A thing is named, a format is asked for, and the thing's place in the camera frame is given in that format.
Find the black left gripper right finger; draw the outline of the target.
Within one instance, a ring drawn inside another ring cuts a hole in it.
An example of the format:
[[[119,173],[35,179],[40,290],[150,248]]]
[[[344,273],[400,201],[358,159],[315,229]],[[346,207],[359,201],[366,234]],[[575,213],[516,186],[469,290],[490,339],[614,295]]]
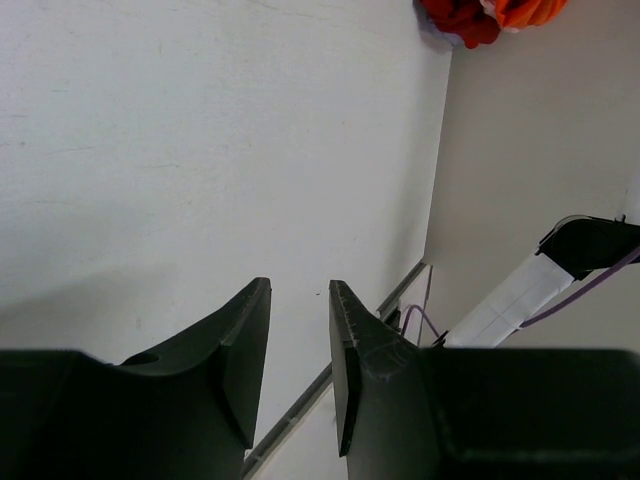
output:
[[[338,450],[352,479],[635,479],[639,357],[421,349],[329,285]]]

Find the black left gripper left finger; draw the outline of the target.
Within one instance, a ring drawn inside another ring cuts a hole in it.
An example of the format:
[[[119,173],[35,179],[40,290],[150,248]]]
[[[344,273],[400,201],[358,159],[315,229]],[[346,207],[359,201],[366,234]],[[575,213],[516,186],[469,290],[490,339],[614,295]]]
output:
[[[5,479],[237,479],[252,447],[271,284],[119,365],[72,350],[1,354]]]

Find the orange t-shirt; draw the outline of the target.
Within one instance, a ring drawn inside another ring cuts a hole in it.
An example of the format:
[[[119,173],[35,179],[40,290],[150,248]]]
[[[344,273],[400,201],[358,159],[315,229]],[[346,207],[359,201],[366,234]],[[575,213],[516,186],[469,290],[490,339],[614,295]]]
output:
[[[520,31],[550,22],[567,3],[567,0],[497,0],[495,16],[503,30]]]

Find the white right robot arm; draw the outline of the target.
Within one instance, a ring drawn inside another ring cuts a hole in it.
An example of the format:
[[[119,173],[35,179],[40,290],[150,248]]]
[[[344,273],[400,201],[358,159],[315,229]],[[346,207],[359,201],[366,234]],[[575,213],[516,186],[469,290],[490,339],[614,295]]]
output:
[[[446,348],[494,348],[639,261],[639,223],[575,215],[559,221],[511,275],[440,335]]]

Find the lavender folded t-shirt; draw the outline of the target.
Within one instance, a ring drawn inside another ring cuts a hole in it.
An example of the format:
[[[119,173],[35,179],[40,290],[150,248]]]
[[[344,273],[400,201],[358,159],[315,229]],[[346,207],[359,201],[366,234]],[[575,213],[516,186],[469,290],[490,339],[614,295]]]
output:
[[[439,30],[427,12],[426,7],[420,1],[415,0],[413,2],[413,8],[417,19],[418,29],[422,34],[429,35],[433,39],[442,40],[452,47],[464,44],[459,35]]]

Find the dark red folded t-shirt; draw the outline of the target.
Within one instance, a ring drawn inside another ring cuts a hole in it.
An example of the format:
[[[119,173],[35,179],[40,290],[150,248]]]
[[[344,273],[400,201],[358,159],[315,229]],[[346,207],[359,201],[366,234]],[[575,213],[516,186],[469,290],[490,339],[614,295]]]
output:
[[[494,43],[501,29],[485,13],[479,1],[421,0],[439,30],[459,35],[464,46],[474,49]]]

